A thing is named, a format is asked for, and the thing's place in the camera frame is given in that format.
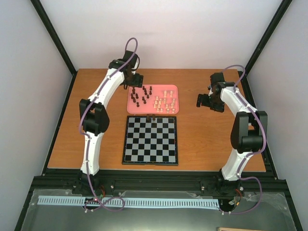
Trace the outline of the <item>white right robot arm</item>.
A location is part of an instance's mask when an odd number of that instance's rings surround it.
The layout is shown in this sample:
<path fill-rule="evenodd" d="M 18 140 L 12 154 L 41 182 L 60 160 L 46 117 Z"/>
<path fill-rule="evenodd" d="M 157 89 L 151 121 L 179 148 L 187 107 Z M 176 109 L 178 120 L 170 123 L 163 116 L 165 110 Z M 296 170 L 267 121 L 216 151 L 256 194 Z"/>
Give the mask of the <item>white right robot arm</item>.
<path fill-rule="evenodd" d="M 216 82 L 208 89 L 208 94 L 198 95 L 196 106 L 220 113 L 228 106 L 234 115 L 230 136 L 232 151 L 221 173 L 225 180 L 236 181 L 251 157 L 266 148 L 268 116 L 249 104 L 234 82 Z"/>

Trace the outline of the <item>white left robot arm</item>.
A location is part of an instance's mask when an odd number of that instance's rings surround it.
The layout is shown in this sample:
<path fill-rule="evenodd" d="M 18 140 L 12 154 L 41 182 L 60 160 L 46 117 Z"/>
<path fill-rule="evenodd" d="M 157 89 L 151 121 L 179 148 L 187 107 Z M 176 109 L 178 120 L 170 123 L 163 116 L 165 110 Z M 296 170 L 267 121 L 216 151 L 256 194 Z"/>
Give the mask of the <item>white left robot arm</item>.
<path fill-rule="evenodd" d="M 96 193 L 100 188 L 100 181 L 93 176 L 99 171 L 99 156 L 101 142 L 107 131 L 110 119 L 106 108 L 115 90 L 123 85 L 141 87 L 143 76 L 136 71 L 140 64 L 140 58 L 113 60 L 108 66 L 106 75 L 95 92 L 79 102 L 80 123 L 79 132 L 85 138 L 81 174 L 86 179 L 83 188 L 88 193 Z"/>

